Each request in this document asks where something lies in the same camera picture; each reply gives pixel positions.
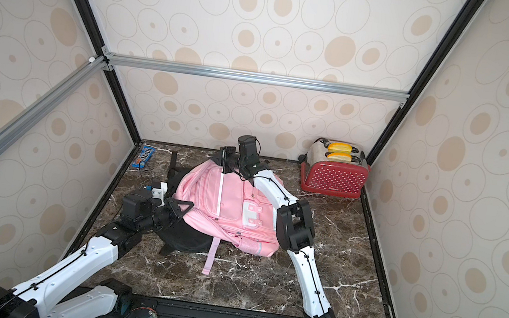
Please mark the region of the pink backpack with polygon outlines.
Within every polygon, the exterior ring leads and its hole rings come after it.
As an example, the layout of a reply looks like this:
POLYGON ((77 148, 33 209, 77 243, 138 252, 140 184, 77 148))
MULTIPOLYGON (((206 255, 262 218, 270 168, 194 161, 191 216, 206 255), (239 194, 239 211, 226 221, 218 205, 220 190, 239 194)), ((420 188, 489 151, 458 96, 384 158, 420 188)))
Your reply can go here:
POLYGON ((222 241, 251 255, 270 257, 279 250, 274 227, 277 216, 271 202, 237 174, 224 174, 213 161, 183 176, 174 197, 194 204, 184 221, 212 238, 204 275, 210 273, 222 241))

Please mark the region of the black backpack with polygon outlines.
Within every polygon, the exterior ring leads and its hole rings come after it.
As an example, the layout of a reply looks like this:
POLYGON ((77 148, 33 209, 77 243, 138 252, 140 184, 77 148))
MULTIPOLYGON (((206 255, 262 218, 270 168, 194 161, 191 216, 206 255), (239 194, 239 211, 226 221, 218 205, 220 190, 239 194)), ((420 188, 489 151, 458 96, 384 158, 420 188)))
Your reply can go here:
MULTIPOLYGON (((167 172, 166 197, 174 196, 183 177, 191 168, 177 166, 178 152, 172 151, 171 161, 167 172)), ((213 237, 194 230, 184 220, 180 220, 168 229, 157 233, 164 245, 159 251, 161 256, 169 256, 174 251, 183 253, 207 252, 211 248, 213 237)))

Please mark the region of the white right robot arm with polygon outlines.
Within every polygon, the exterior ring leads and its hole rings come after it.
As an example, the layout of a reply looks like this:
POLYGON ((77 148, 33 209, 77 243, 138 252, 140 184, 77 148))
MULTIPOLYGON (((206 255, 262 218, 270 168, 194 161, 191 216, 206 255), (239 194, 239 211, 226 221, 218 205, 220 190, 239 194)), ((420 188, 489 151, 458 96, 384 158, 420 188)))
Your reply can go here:
POLYGON ((237 153, 234 146, 226 146, 216 160, 224 172, 253 184, 276 211, 277 240, 293 262, 306 318, 336 318, 317 270, 313 213, 308 202, 289 193, 257 154, 246 156, 237 153))

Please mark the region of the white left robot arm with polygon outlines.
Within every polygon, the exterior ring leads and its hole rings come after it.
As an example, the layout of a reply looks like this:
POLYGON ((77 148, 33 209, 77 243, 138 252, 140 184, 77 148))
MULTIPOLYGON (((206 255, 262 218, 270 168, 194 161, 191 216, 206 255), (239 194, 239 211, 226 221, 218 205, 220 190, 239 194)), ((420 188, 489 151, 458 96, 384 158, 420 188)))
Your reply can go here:
POLYGON ((146 234, 170 228, 193 207, 191 201, 161 200, 147 191, 133 194, 121 215, 105 225, 77 252, 48 271, 7 289, 0 287, 0 318, 126 318, 128 286, 106 281, 74 298, 70 293, 92 275, 126 255, 146 234))

